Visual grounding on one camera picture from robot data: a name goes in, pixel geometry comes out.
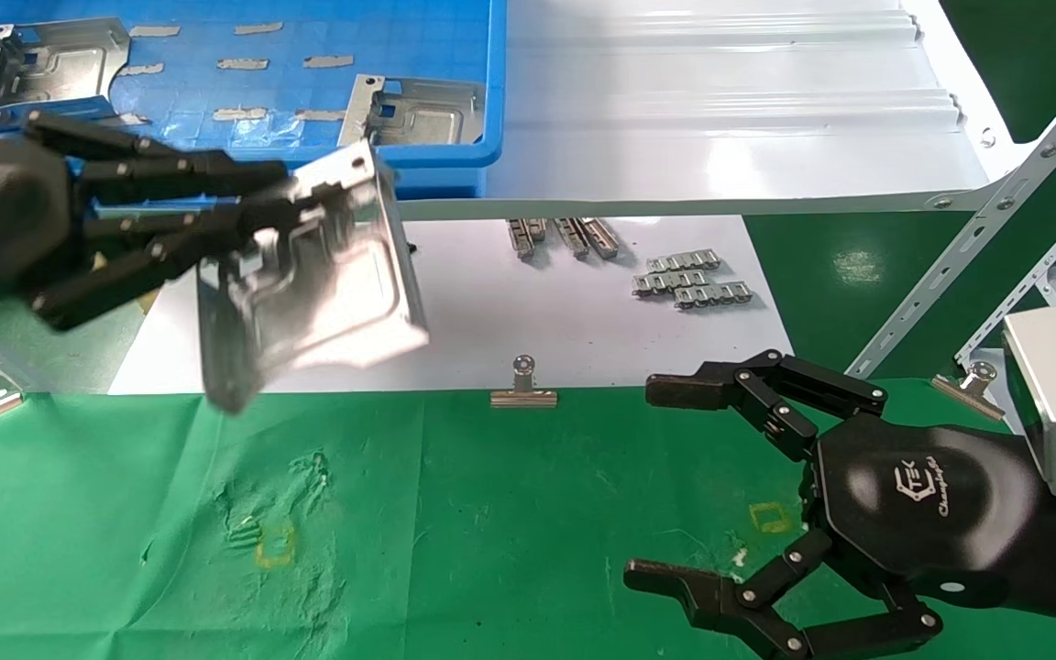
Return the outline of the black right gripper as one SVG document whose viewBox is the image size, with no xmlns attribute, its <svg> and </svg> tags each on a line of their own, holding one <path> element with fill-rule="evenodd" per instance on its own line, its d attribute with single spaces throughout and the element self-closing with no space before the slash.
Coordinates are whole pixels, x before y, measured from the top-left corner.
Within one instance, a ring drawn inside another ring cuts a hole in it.
<svg viewBox="0 0 1056 660">
<path fill-rule="evenodd" d="M 914 593 L 965 609 L 996 609 L 1015 596 L 1016 552 L 1044 497 L 1021 438 L 885 422 L 876 418 L 885 390 L 772 348 L 704 362 L 692 375 L 654 373 L 644 393 L 656 408 L 737 411 L 786 458 L 813 455 L 827 533 L 809 530 L 749 580 L 625 564 L 627 588 L 677 600 L 691 627 L 734 636 L 762 659 L 875 659 L 919 649 L 943 630 Z M 818 427 L 792 402 L 847 421 L 817 442 Z M 826 560 L 885 611 L 805 628 L 785 620 L 776 603 Z"/>
</svg>

